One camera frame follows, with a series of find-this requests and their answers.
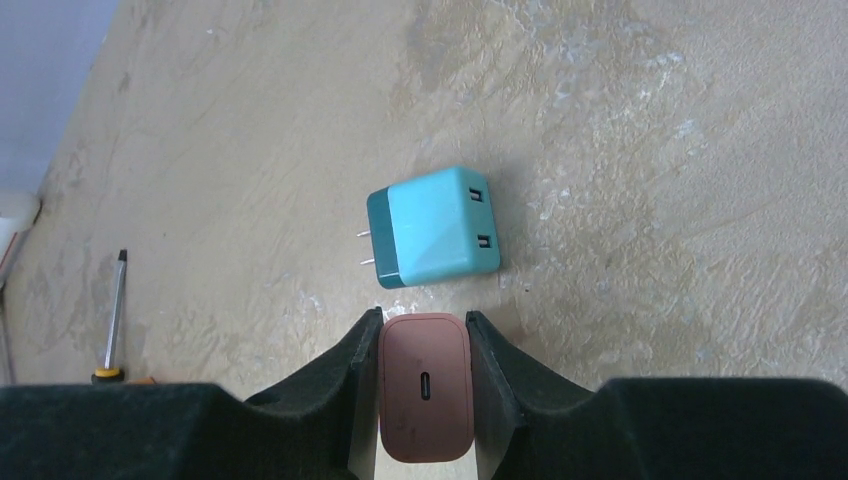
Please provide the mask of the salmon pink USB charger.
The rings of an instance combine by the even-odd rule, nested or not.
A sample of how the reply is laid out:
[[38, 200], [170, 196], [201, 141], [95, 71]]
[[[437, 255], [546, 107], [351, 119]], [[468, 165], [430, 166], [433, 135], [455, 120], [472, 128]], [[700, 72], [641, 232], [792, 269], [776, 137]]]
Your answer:
[[393, 317], [378, 343], [379, 428], [396, 461], [439, 463], [467, 453], [474, 438], [470, 339], [448, 313]]

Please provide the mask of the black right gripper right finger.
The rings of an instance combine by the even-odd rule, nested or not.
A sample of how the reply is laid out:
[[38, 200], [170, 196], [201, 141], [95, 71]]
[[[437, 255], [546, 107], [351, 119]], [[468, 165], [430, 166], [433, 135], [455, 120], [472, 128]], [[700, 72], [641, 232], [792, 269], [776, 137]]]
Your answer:
[[590, 391], [479, 311], [471, 341], [482, 479], [843, 479], [847, 395], [815, 379], [616, 378]]

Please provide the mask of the white PVC pipe frame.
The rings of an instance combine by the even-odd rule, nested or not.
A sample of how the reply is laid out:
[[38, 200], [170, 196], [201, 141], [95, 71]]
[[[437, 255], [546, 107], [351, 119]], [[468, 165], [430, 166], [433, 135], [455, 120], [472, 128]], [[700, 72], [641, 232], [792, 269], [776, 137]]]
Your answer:
[[41, 201], [33, 193], [1, 189], [1, 286], [10, 275], [20, 244], [34, 225]]

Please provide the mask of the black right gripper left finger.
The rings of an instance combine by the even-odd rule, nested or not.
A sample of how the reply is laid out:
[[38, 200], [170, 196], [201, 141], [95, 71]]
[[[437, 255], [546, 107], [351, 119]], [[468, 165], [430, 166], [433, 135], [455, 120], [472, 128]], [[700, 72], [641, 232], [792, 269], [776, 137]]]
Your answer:
[[1, 391], [5, 479], [370, 479], [376, 351], [367, 310], [332, 348], [240, 400], [212, 383]]

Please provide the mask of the teal USB charger plug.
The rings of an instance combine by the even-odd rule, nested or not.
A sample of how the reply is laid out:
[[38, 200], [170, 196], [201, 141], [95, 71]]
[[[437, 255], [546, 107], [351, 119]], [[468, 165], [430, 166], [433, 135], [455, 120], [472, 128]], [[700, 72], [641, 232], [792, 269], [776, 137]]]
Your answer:
[[454, 166], [376, 190], [366, 199], [372, 264], [384, 289], [497, 271], [501, 253], [486, 178]]

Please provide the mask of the black yellow flathead screwdriver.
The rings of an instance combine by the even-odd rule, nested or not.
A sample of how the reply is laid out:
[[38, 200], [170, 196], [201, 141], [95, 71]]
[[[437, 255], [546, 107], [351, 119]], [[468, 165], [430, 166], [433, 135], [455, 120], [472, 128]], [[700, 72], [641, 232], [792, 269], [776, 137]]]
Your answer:
[[94, 370], [90, 377], [93, 385], [116, 384], [124, 382], [126, 379], [126, 371], [119, 364], [119, 341], [121, 340], [121, 322], [124, 312], [127, 266], [128, 250], [121, 249], [118, 252], [115, 265], [106, 351], [102, 364]]

